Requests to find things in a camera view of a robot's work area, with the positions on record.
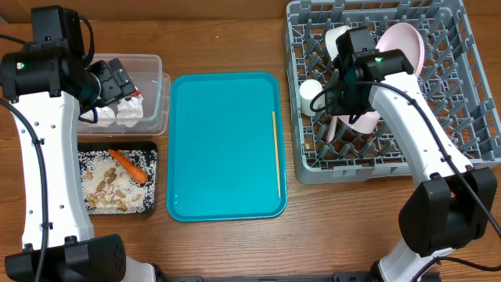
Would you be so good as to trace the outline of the white plastic cup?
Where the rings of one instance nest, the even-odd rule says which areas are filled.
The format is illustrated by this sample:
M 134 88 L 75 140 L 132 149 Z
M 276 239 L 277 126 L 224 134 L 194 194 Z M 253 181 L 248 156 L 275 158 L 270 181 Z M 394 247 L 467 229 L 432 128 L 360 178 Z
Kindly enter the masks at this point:
M 304 81 L 299 88 L 300 100 L 301 100 L 301 112 L 309 117 L 314 117 L 316 115 L 315 111 L 312 111 L 310 105 L 313 99 L 323 90 L 322 84 L 315 79 L 308 79 Z

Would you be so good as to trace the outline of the small pink bowl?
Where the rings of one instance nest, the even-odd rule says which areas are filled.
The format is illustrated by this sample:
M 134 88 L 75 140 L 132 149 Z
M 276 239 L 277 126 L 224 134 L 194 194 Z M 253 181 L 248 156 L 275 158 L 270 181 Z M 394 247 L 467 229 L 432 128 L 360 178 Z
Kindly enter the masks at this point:
M 380 120 L 380 115 L 377 111 L 367 112 L 362 115 L 354 124 L 349 122 L 349 115 L 338 117 L 343 123 L 354 131 L 362 134 L 371 134 Z

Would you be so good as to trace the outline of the orange carrot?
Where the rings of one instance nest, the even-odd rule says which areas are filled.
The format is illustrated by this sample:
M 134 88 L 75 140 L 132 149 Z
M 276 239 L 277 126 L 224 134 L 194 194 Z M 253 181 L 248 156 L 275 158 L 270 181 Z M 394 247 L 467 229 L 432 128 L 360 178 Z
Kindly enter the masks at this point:
M 139 184 L 146 184 L 148 175 L 138 166 L 128 160 L 123 154 L 109 149 L 108 153 L 122 166 L 122 168 Z

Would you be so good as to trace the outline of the white plastic fork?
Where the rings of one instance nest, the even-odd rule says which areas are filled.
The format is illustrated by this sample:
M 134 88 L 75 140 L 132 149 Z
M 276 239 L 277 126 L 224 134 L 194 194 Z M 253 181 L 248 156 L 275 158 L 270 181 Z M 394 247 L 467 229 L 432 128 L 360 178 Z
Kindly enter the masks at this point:
M 326 141 L 328 143 L 331 143 L 334 140 L 334 137 L 336 135 L 336 129 L 337 129 L 337 116 L 332 116 L 331 121 L 330 121 L 330 127 L 329 131 L 326 136 Z

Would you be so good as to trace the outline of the wooden chopstick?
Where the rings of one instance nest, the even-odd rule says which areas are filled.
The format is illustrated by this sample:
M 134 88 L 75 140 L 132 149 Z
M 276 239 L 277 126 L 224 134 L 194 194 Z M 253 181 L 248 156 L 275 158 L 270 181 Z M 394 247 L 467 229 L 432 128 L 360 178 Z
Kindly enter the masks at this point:
M 273 139 L 274 139 L 274 151 L 275 151 L 275 161 L 276 161 L 276 180 L 277 180 L 277 190 L 278 197 L 281 198 L 281 177 L 280 177 L 280 166 L 279 166 L 279 148 L 278 148 L 278 136 L 277 136 L 277 124 L 276 124 L 276 112 L 272 112 L 272 126 L 273 126 Z

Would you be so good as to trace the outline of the pink plate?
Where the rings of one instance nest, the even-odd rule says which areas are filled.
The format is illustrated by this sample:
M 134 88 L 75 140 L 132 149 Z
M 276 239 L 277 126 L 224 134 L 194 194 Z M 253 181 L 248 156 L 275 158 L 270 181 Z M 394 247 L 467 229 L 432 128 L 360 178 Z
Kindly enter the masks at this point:
M 414 68 L 416 77 L 420 76 L 424 65 L 424 40 L 419 31 L 409 23 L 397 23 L 389 27 L 380 37 L 377 48 L 381 52 L 400 49 Z

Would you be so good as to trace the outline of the grey dishwasher rack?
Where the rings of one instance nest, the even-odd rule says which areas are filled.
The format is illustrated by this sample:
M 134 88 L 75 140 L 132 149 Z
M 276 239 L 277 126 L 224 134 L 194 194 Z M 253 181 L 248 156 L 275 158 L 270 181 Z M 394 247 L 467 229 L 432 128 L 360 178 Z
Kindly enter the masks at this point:
M 374 40 L 392 25 L 414 26 L 424 40 L 419 86 L 452 143 L 475 168 L 500 162 L 500 119 L 464 4 L 461 1 L 292 1 L 286 7 L 286 65 L 290 89 L 294 168 L 304 184 L 363 182 L 409 174 L 389 127 L 379 121 L 367 136 L 330 117 L 305 114 L 300 86 L 329 86 L 338 72 L 326 51 L 329 29 L 367 27 Z

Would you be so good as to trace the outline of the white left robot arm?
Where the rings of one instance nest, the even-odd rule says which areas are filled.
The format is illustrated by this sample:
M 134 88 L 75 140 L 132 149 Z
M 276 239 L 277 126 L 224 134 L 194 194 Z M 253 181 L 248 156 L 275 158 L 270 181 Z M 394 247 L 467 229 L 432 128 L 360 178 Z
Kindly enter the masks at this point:
M 88 20 L 58 5 L 31 11 L 33 39 L 1 60 L 3 107 L 23 159 L 22 250 L 5 258 L 14 281 L 159 281 L 153 264 L 127 256 L 117 235 L 97 237 L 81 190 L 77 124 L 86 112 L 135 91 L 119 60 L 94 61 Z

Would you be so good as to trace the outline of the teal plastic tray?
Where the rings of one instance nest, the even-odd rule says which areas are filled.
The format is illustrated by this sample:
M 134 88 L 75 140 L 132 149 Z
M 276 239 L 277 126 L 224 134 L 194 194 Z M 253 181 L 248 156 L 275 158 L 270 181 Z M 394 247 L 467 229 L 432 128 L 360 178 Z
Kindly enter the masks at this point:
M 267 72 L 188 74 L 176 79 L 168 129 L 170 216 L 179 222 L 203 222 L 281 215 L 288 202 L 281 110 L 279 83 Z

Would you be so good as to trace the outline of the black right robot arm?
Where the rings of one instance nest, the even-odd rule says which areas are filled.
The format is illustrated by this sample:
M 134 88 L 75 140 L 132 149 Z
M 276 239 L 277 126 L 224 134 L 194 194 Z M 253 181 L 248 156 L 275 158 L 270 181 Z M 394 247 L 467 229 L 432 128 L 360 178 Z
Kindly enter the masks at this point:
M 323 92 L 326 110 L 353 125 L 377 112 L 414 181 L 398 215 L 401 240 L 373 265 L 372 278 L 419 281 L 496 224 L 491 213 L 496 177 L 489 168 L 475 168 L 458 150 L 424 99 L 418 77 L 425 47 L 415 27 L 398 23 L 374 41 L 366 27 L 341 26 L 326 32 L 325 44 L 339 70 L 338 83 Z

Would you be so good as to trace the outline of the clear plastic bin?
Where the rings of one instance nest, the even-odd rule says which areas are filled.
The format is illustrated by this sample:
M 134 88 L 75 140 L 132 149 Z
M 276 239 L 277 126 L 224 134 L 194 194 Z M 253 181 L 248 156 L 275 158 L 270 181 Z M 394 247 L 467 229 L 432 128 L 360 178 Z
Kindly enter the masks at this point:
M 159 136 L 168 126 L 170 100 L 170 78 L 162 71 L 161 58 L 153 54 L 113 54 L 98 53 L 94 62 L 109 61 L 118 58 L 135 87 L 143 97 L 143 118 L 134 127 L 117 124 L 117 106 L 120 101 L 109 105 L 114 110 L 116 120 L 108 127 L 90 127 L 84 122 L 78 123 L 80 136 Z

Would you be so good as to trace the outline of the white bowl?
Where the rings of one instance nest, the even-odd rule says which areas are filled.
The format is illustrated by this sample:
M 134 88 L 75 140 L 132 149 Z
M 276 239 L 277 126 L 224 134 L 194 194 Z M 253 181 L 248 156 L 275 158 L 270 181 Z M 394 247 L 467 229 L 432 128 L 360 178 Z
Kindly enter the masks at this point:
M 350 29 L 351 28 L 349 26 L 340 26 L 330 29 L 326 32 L 324 37 L 326 44 L 326 51 L 328 52 L 328 55 L 330 56 L 331 60 L 334 60 L 339 54 L 337 50 L 336 40 Z

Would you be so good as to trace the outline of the white tissue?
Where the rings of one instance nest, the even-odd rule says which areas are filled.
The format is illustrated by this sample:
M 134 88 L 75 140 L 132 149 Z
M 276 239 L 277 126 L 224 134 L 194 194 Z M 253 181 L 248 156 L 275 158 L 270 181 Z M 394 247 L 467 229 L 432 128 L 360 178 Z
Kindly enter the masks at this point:
M 144 115 L 142 101 L 141 95 L 122 99 L 117 106 L 117 124 L 134 127 Z
M 81 114 L 80 119 L 90 127 L 108 127 L 115 122 L 116 116 L 110 107 L 97 107 L 95 112 L 90 110 Z

